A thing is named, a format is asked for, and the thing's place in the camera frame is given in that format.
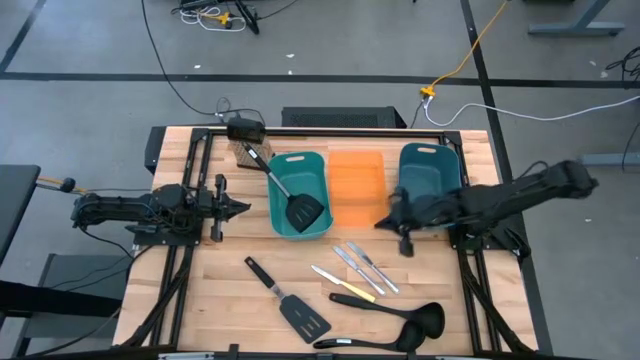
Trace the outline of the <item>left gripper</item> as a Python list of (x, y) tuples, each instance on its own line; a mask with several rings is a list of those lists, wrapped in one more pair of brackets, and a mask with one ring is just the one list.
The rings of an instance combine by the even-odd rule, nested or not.
[(215, 191), (208, 190), (205, 186), (199, 192), (199, 206), (204, 213), (204, 218), (213, 218), (210, 239), (214, 242), (223, 241), (221, 223), (237, 215), (247, 212), (251, 208), (250, 203), (244, 203), (231, 199), (227, 193), (227, 180), (222, 174), (215, 176)]

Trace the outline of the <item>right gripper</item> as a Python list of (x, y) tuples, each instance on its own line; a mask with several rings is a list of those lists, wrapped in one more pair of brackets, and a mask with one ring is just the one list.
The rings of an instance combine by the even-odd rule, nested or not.
[(399, 234), (400, 254), (413, 257), (414, 246), (410, 239), (413, 230), (450, 224), (455, 222), (459, 215), (457, 200), (452, 196), (422, 195), (411, 200), (405, 188), (397, 188), (391, 195), (390, 214), (378, 221), (374, 227)]

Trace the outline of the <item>silver table knife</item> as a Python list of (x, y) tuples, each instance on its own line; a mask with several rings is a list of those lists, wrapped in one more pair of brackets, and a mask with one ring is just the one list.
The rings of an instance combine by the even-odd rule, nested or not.
[(341, 247), (334, 246), (334, 252), (344, 261), (346, 262), (356, 273), (358, 273), (379, 295), (385, 295), (386, 292), (375, 283), (369, 275), (367, 275), (364, 270), (356, 263), (356, 261)]
[(347, 246), (366, 264), (368, 265), (373, 272), (378, 275), (380, 277), (380, 279), (390, 288), (390, 290), (395, 293), (395, 294), (399, 294), (400, 290), (397, 287), (397, 285), (389, 278), (387, 277), (375, 264), (374, 262), (371, 260), (371, 258), (358, 246), (356, 245), (354, 242), (348, 242)]

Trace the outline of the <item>black slotted spatula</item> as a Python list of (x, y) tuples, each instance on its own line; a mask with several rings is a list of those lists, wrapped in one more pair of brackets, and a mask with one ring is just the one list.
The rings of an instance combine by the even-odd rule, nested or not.
[(279, 299), (279, 311), (293, 330), (306, 344), (312, 344), (328, 333), (332, 326), (312, 307), (294, 294), (284, 293), (273, 278), (252, 258), (246, 257), (245, 264), (258, 279)]
[(286, 197), (287, 205), (285, 215), (290, 225), (299, 233), (307, 230), (320, 217), (325, 207), (314, 197), (306, 193), (291, 194), (251, 145), (243, 142), (242, 146), (259, 168), (267, 174)]

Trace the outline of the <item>yellow-handled table knife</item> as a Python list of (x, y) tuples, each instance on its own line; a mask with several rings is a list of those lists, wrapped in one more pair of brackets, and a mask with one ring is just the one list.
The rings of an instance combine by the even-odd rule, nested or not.
[(334, 283), (335, 285), (342, 286), (342, 287), (346, 288), (351, 293), (355, 294), (356, 296), (358, 296), (358, 297), (360, 297), (360, 298), (362, 298), (362, 299), (364, 299), (366, 301), (374, 303), (375, 300), (376, 300), (376, 298), (373, 295), (365, 292), (364, 290), (362, 290), (362, 289), (360, 289), (360, 288), (358, 288), (358, 287), (356, 287), (356, 286), (354, 286), (354, 285), (352, 285), (352, 284), (350, 284), (350, 283), (348, 283), (346, 281), (343, 281), (343, 280), (339, 279), (338, 277), (330, 274), (329, 272), (325, 271), (324, 269), (322, 269), (322, 268), (320, 268), (320, 267), (318, 267), (316, 265), (311, 265), (311, 269), (314, 272), (316, 272), (317, 274), (319, 274), (320, 276), (322, 276), (325, 279), (329, 280), (330, 282)]

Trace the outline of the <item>black plastic ladle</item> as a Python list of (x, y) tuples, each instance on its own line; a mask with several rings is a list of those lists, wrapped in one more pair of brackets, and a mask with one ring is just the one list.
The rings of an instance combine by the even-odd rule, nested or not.
[(362, 310), (380, 311), (413, 321), (420, 325), (425, 335), (431, 339), (438, 339), (444, 333), (445, 312), (444, 308), (437, 302), (427, 303), (414, 310), (399, 310), (339, 293), (330, 293), (329, 300), (341, 305)]

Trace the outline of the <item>black ladle white label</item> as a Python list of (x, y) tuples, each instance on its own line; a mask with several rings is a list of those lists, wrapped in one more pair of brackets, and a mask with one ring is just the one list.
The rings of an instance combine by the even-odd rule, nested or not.
[(378, 343), (351, 338), (333, 338), (316, 341), (313, 344), (313, 348), (329, 349), (338, 347), (365, 347), (392, 352), (409, 353), (420, 347), (425, 341), (425, 338), (426, 335), (419, 324), (413, 321), (407, 321), (403, 325), (398, 338), (389, 343)]

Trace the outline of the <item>orange translucent plastic bin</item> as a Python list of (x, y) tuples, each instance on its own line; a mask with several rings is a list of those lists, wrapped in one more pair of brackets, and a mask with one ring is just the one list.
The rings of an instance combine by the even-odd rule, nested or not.
[(387, 187), (381, 152), (330, 152), (328, 182), (336, 226), (373, 227), (387, 215)]

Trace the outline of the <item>dark teal plastic bin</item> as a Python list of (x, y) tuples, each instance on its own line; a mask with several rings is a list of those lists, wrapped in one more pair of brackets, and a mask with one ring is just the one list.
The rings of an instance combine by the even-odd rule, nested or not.
[(461, 187), (460, 160), (454, 150), (426, 143), (409, 143), (402, 148), (395, 190), (405, 188), (414, 200), (422, 195), (455, 198), (454, 192)]

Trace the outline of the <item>light teal plastic bin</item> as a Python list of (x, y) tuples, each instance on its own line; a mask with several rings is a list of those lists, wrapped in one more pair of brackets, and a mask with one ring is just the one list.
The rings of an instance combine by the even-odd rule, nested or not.
[(300, 233), (291, 226), (286, 217), (286, 197), (277, 185), (268, 179), (269, 216), (274, 232), (289, 241), (306, 241), (322, 237), (334, 222), (323, 156), (310, 151), (283, 153), (273, 157), (268, 166), (291, 194), (308, 194), (324, 206), (323, 213), (309, 228)]

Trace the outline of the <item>black perforated computer case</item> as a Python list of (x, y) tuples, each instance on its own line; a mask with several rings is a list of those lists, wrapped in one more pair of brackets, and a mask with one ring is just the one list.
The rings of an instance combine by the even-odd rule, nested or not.
[(283, 127), (391, 128), (407, 127), (393, 106), (387, 107), (284, 107)]

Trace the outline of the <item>black flat beam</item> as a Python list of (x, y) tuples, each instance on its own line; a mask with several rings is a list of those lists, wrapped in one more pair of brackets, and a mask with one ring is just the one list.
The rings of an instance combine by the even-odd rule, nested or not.
[(118, 299), (65, 292), (0, 280), (0, 311), (109, 317)]

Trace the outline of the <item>black side table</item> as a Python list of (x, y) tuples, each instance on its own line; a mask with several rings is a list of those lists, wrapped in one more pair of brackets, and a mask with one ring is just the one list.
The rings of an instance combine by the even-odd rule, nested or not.
[(0, 164), (0, 265), (32, 198), (40, 171), (37, 165)]

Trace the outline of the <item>grey desk foot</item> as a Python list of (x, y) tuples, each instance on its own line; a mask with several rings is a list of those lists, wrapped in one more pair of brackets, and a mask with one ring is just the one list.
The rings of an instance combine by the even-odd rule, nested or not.
[(579, 161), (585, 166), (640, 166), (640, 152), (584, 154)]
[(595, 18), (610, 0), (592, 0), (584, 13), (574, 22), (532, 24), (529, 35), (539, 36), (617, 36), (626, 29), (622, 22), (601, 22)]

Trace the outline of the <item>black aluminium table frame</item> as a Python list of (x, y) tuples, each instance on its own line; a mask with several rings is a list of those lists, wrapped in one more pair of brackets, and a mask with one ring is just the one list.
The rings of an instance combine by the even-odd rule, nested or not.
[[(192, 127), (167, 127), (160, 135), (159, 151), (153, 161), (156, 170), (152, 188), (179, 183), (187, 161)], [(285, 293), (293, 293), (307, 302), (332, 326), (321, 339), (355, 338), (372, 342), (391, 342), (400, 333), (404, 320), (390, 314), (339, 305), (329, 300), (332, 292), (349, 293), (343, 287), (315, 273), (319, 266), (343, 281), (376, 296), (381, 305), (412, 310), (429, 302), (439, 302), (445, 311), (443, 335), (426, 340), (417, 355), (471, 355), (473, 350), (491, 349), (487, 318), (477, 300), (470, 308), (470, 293), (463, 290), (459, 258), (450, 246), (445, 229), (413, 233), (415, 257), (398, 253), (398, 236), (373, 227), (333, 225), (315, 240), (294, 242), (278, 236), (271, 227), (266, 176), (236, 166), (232, 146), (222, 127), (212, 127), (212, 150), (207, 185), (214, 185), (216, 174), (223, 174), (229, 195), (251, 203), (249, 211), (223, 223), (224, 240), (210, 240), (207, 223), (202, 244), (194, 251), (187, 282), (183, 316), (177, 349), (212, 351), (216, 360), (232, 344), (239, 345), (241, 356), (275, 358), (294, 356), (329, 358), (339, 355), (391, 355), (392, 352), (345, 347), (316, 350), (306, 344), (279, 312), (279, 301), (244, 263), (247, 256), (257, 260)], [(384, 160), (387, 192), (395, 185), (402, 148), (409, 143), (443, 144), (455, 149), (460, 135), (462, 161), (471, 184), (499, 181), (494, 157), (485, 131), (460, 130), (443, 133), (420, 130), (268, 128), (276, 154), (315, 152), (324, 160), (334, 152), (379, 151)], [(334, 251), (341, 246), (366, 273), (378, 279), (346, 242), (359, 245), (381, 270), (399, 285), (400, 293), (379, 296), (357, 272)], [(133, 335), (159, 297), (161, 278), (167, 262), (167, 247), (156, 247), (137, 260), (131, 270), (121, 315), (113, 343), (121, 344)], [(531, 258), (519, 264), (514, 255), (502, 250), (484, 251), (484, 265), (493, 302), (520, 340), (541, 353), (553, 352), (549, 332), (541, 310), (537, 282), (532, 275)]]

